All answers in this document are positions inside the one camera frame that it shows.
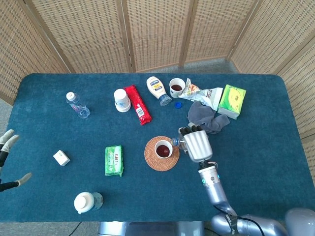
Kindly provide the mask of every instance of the snack bag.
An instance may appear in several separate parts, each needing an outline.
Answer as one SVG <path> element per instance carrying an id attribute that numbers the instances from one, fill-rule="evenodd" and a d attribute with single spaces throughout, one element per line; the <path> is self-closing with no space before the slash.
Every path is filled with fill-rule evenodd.
<path id="1" fill-rule="evenodd" d="M 218 109 L 220 98 L 222 95 L 223 88 L 210 88 L 201 90 L 196 85 L 193 85 L 189 78 L 187 78 L 184 91 L 179 98 L 184 98 L 194 101 L 200 101 L 203 105 L 211 107 L 213 110 Z"/>

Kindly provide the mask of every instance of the woven coaster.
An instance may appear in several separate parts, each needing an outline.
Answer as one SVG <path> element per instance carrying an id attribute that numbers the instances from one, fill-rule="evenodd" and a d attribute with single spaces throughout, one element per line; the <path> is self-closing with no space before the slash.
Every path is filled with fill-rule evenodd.
<path id="1" fill-rule="evenodd" d="M 179 159 L 179 148 L 173 146 L 172 155 L 166 159 L 160 159 L 155 152 L 156 143 L 160 140 L 171 141 L 171 139 L 166 136 L 156 136 L 152 138 L 148 141 L 144 149 L 144 158 L 152 169 L 156 171 L 168 171 L 176 165 Z"/>

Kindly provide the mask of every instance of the water bottle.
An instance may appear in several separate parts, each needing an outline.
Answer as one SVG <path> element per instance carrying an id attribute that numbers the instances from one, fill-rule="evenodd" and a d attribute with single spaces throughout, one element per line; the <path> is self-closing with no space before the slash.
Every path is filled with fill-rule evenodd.
<path id="1" fill-rule="evenodd" d="M 187 147 L 186 147 L 185 140 L 181 134 L 178 136 L 178 138 L 172 138 L 171 139 L 171 145 L 177 146 L 179 149 L 184 150 L 185 153 L 187 153 L 187 151 L 188 151 Z"/>
<path id="2" fill-rule="evenodd" d="M 85 119 L 89 117 L 91 112 L 87 108 L 87 106 L 80 101 L 79 95 L 73 92 L 69 92 L 66 95 L 66 101 L 75 110 L 80 118 Z"/>
<path id="3" fill-rule="evenodd" d="M 80 193 L 74 199 L 74 208 L 79 214 L 87 212 L 89 210 L 98 210 L 102 207 L 104 203 L 103 196 L 100 193 Z"/>

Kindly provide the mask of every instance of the mayonnaise bottle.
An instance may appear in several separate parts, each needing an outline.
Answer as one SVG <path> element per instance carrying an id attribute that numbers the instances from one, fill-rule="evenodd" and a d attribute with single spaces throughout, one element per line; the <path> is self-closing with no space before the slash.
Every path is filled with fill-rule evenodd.
<path id="1" fill-rule="evenodd" d="M 159 100 L 161 106 L 167 105 L 172 98 L 170 98 L 165 91 L 162 82 L 155 76 L 151 76 L 147 79 L 147 87 L 150 93 L 153 94 Z"/>

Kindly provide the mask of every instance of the gray sock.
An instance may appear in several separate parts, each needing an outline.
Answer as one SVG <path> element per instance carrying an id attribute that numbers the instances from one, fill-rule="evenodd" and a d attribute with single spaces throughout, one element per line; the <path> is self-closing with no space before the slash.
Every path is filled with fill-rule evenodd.
<path id="1" fill-rule="evenodd" d="M 215 114 L 216 111 L 211 107 L 194 102 L 189 109 L 188 120 L 196 125 L 199 124 L 207 133 L 217 134 L 224 126 L 230 124 L 230 120 L 226 115 L 215 117 Z"/>

